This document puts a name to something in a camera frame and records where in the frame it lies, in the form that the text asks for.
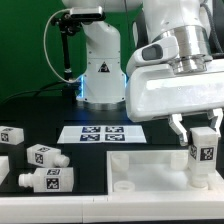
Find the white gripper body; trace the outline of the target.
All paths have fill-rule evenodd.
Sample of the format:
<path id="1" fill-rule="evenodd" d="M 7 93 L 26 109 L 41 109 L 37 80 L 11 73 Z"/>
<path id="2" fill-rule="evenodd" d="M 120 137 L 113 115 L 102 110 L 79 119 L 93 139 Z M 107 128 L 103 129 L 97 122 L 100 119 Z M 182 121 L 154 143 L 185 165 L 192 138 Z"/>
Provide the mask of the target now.
<path id="1" fill-rule="evenodd" d="M 137 68 L 126 88 L 126 111 L 133 122 L 192 115 L 224 108 L 224 59 L 199 73 L 175 75 L 168 64 Z"/>

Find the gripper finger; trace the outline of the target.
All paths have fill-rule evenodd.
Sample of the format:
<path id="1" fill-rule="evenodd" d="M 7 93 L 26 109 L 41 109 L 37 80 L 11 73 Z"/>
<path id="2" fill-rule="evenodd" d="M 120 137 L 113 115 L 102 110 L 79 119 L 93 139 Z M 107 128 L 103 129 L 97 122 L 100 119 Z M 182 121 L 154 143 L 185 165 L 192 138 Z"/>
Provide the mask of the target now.
<path id="1" fill-rule="evenodd" d="M 170 115 L 168 118 L 168 124 L 170 128 L 179 137 L 180 145 L 187 146 L 188 145 L 187 130 L 182 125 L 182 115 L 181 114 Z"/>
<path id="2" fill-rule="evenodd" d="M 207 112 L 207 117 L 211 121 L 210 127 L 221 136 L 220 126 L 223 120 L 223 110 L 221 108 L 211 109 Z"/>

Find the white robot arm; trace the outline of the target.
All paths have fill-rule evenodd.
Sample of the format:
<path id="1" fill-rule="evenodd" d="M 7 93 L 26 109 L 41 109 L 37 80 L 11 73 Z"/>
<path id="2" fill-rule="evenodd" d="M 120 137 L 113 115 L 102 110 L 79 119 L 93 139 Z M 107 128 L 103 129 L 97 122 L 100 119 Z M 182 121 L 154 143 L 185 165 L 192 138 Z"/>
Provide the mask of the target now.
<path id="1" fill-rule="evenodd" d="M 211 54 L 213 0 L 130 0 L 143 9 L 132 25 L 135 51 L 126 74 L 128 118 L 166 118 L 186 145 L 190 136 L 220 136 L 224 59 Z"/>

